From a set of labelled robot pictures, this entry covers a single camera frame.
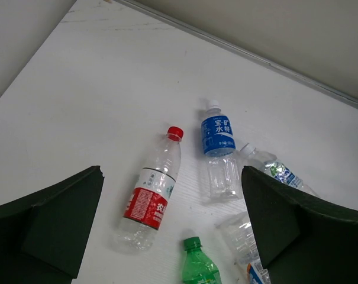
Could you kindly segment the red label water bottle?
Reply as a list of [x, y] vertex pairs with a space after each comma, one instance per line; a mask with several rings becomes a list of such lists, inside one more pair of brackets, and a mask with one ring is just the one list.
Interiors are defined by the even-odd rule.
[[183, 135], [181, 128], [171, 126], [149, 149], [117, 228], [119, 251], [131, 254], [152, 246], [178, 178]]

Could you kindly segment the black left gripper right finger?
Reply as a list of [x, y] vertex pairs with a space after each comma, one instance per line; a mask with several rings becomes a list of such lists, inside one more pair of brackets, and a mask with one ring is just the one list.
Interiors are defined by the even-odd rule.
[[358, 211], [294, 189], [252, 166], [243, 168], [241, 185], [272, 283], [358, 283]]

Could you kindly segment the crushed clear water bottle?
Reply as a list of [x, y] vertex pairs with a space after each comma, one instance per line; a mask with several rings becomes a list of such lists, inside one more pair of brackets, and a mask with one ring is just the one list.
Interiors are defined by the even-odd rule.
[[271, 283], [261, 263], [247, 211], [230, 216], [218, 228], [247, 283]]

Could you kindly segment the blue label water bottle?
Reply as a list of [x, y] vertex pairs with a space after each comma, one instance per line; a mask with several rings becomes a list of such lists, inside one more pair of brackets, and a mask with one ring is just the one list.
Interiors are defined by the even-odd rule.
[[243, 197], [236, 154], [236, 142], [229, 117], [216, 100], [206, 102], [201, 122], [202, 149], [212, 201], [230, 201]]

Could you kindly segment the green-blue label clear bottle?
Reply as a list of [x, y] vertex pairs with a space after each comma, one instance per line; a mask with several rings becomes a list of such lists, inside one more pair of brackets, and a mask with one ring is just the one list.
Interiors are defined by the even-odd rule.
[[242, 147], [240, 154], [245, 165], [253, 166], [281, 183], [318, 197], [318, 194], [304, 183], [298, 175], [294, 174], [276, 155], [259, 150], [250, 143]]

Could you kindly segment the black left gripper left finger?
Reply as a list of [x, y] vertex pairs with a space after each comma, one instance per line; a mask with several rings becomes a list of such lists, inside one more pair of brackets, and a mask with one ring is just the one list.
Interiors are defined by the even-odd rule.
[[0, 205], [0, 283], [71, 283], [85, 254], [104, 184], [91, 166]]

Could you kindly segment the green plastic bottle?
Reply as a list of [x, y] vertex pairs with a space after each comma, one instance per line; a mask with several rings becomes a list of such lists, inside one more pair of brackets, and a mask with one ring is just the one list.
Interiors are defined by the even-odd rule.
[[217, 265], [202, 251], [199, 237], [187, 238], [183, 241], [186, 259], [182, 270], [182, 283], [214, 283], [222, 284]]

